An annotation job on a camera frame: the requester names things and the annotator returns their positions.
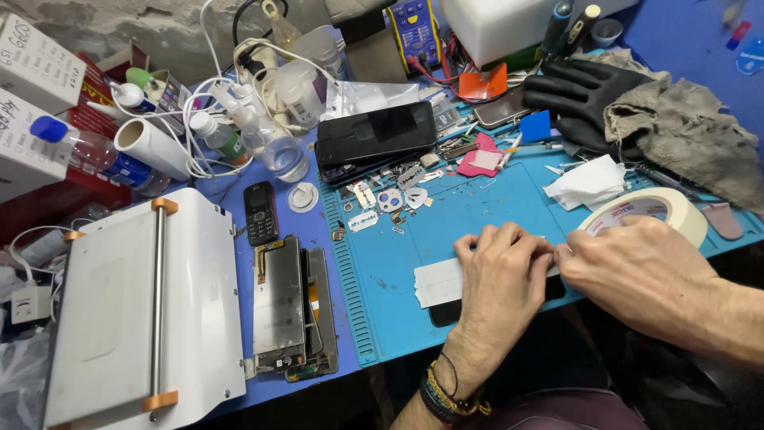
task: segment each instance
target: white paper roll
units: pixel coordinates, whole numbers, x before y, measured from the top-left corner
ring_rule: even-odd
[[[175,139],[162,133],[146,119],[127,121],[117,131],[114,146],[172,179],[187,181],[191,176],[186,169],[188,154]]]
[[[703,214],[684,194],[671,188],[647,188],[611,201],[591,214],[578,227],[596,236],[607,227],[620,227],[626,215],[650,215],[664,220],[680,232],[696,248],[700,248],[708,232]]]

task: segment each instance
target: blue bottle cap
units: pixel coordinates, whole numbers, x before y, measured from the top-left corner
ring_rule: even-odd
[[[41,116],[32,122],[29,132],[45,142],[58,143],[69,132],[69,127],[52,116]]]

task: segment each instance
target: gray concrete wall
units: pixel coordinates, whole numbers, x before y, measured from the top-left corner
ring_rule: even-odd
[[[329,24],[323,0],[288,0],[287,18],[301,32]],[[232,60],[231,26],[244,0],[216,0],[205,13],[220,67]],[[186,85],[215,74],[199,24],[204,0],[0,0],[0,11],[27,19],[72,52],[84,52],[96,63],[130,42],[151,55],[151,69],[169,69]],[[241,16],[239,41],[260,37],[270,28],[260,2]],[[283,11],[280,2],[276,2]]]

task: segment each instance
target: human arm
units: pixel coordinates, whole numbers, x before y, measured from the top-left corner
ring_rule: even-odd
[[[624,324],[687,350],[764,367],[764,292],[719,277],[679,232],[623,218],[555,248],[562,278]]]
[[[440,356],[433,371],[455,399],[468,399],[496,371],[538,312],[552,250],[515,223],[486,226],[454,244],[464,275],[461,316],[442,351],[453,366]],[[442,427],[417,393],[391,429]]]

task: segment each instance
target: blue silicone repair mat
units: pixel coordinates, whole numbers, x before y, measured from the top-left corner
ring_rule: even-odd
[[[508,132],[509,126],[486,133]],[[445,341],[451,328],[435,327],[427,309],[420,308],[414,295],[414,269],[456,257],[452,244],[463,235],[479,234],[489,223],[501,226],[513,221],[532,234],[545,236],[554,245],[564,243],[567,233],[578,228],[591,212],[583,206],[568,212],[547,197],[541,187],[559,178],[545,165],[557,168],[573,161],[577,160],[563,151],[520,152],[492,184],[485,176],[461,175],[445,175],[419,184],[427,189],[433,204],[420,207],[414,217],[401,213],[407,216],[397,227],[403,233],[393,231],[395,225],[388,213],[381,213],[376,225],[352,233],[348,220],[361,213],[358,200],[355,196],[342,200],[337,189],[322,186],[327,226],[336,230],[341,220],[348,231],[332,245],[360,365],[392,360]],[[441,163],[437,168],[444,167],[445,163]],[[632,190],[655,186],[650,179],[634,173],[626,179]],[[374,187],[374,195],[393,183],[386,184]],[[343,204],[347,201],[353,203],[353,209],[346,213]],[[736,210],[735,216],[745,231],[743,237],[728,241],[709,228],[701,247],[706,257],[764,239],[764,224],[753,214]],[[547,302],[543,310],[581,298],[580,293],[566,288],[564,298]]]

